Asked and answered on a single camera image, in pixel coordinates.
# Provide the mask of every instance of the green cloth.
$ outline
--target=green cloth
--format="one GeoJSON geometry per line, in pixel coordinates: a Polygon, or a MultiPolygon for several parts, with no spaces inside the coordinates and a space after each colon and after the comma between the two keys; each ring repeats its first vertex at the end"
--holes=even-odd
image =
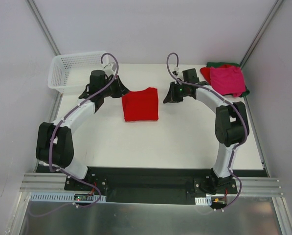
{"type": "Polygon", "coordinates": [[[246,91],[243,92],[239,97],[245,97],[245,96],[247,96],[247,95],[250,94],[250,91],[249,91],[249,89],[247,88],[247,86],[245,86],[245,87],[246,87],[246,91]]]}
{"type": "MultiPolygon", "coordinates": [[[[218,68],[218,67],[220,67],[222,65],[232,65],[232,66],[239,67],[239,64],[229,63],[229,62],[208,62],[208,63],[206,63],[207,67],[214,67],[214,68],[218,68]]],[[[245,96],[247,96],[249,94],[250,94],[250,91],[246,86],[246,91],[243,92],[239,97],[245,97],[245,96]]]]}
{"type": "Polygon", "coordinates": [[[207,67],[214,67],[214,68],[218,68],[219,66],[222,66],[222,65],[233,65],[233,66],[239,67],[239,64],[229,63],[229,62],[208,62],[206,64],[207,67]]]}

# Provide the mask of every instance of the folded red shirt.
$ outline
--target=folded red shirt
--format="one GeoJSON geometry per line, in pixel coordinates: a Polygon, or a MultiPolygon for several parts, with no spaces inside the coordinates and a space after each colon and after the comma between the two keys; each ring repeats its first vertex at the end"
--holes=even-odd
{"type": "Polygon", "coordinates": [[[129,92],[122,97],[125,121],[157,121],[159,99],[157,88],[129,92]]]}

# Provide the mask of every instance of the white wall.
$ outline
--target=white wall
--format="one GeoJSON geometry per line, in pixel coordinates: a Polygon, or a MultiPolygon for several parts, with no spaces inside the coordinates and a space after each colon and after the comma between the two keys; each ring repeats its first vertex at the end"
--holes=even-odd
{"type": "Polygon", "coordinates": [[[286,0],[245,66],[254,123],[292,214],[292,0],[286,0]]]}
{"type": "Polygon", "coordinates": [[[38,126],[54,98],[46,84],[52,57],[26,2],[0,0],[0,234],[36,162],[38,126]]]}
{"type": "Polygon", "coordinates": [[[239,63],[275,0],[36,0],[62,54],[106,50],[120,63],[239,63]]]}

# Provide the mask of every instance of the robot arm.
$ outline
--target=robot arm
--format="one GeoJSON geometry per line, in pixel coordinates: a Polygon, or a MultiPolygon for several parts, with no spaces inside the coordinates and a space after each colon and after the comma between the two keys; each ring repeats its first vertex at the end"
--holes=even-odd
{"type": "MultiPolygon", "coordinates": [[[[90,75],[90,83],[86,85],[85,90],[79,96],[77,104],[79,108],[68,116],[59,126],[53,142],[52,162],[53,165],[64,169],[66,173],[78,179],[90,181],[91,174],[86,165],[74,158],[74,148],[72,135],[82,125],[82,123],[102,106],[104,98],[120,98],[127,94],[129,90],[122,84],[117,76],[112,84],[94,96],[90,100],[80,105],[86,98],[105,87],[114,76],[112,64],[108,64],[103,70],[94,70],[90,75]]],[[[62,118],[56,119],[52,123],[43,122],[38,131],[36,158],[48,164],[50,139],[55,127],[62,121],[62,118]]]]}
{"type": "MultiPolygon", "coordinates": [[[[173,74],[187,83],[194,83],[207,88],[202,89],[180,82],[171,82],[169,92],[163,103],[178,103],[183,101],[183,97],[191,96],[204,103],[215,113],[215,135],[220,143],[218,155],[211,169],[209,180],[200,184],[201,190],[215,194],[217,187],[228,184],[232,180],[229,167],[232,168],[233,166],[238,143],[244,139],[244,127],[234,109],[223,101],[225,98],[220,94],[214,95],[209,91],[213,90],[213,88],[208,83],[199,81],[195,69],[185,70],[181,73],[174,71],[173,74]]],[[[244,103],[236,102],[233,105],[241,114],[246,124],[247,134],[249,134],[244,103]]]]}

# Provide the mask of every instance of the plastic basket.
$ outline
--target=plastic basket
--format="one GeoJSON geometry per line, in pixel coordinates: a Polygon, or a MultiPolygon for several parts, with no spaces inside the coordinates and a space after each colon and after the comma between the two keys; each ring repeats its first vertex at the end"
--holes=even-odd
{"type": "MultiPolygon", "coordinates": [[[[102,69],[100,58],[103,53],[105,51],[55,56],[48,75],[49,88],[63,94],[82,92],[89,83],[91,71],[102,69]]],[[[103,62],[109,63],[108,56],[103,58],[103,62]]]]}

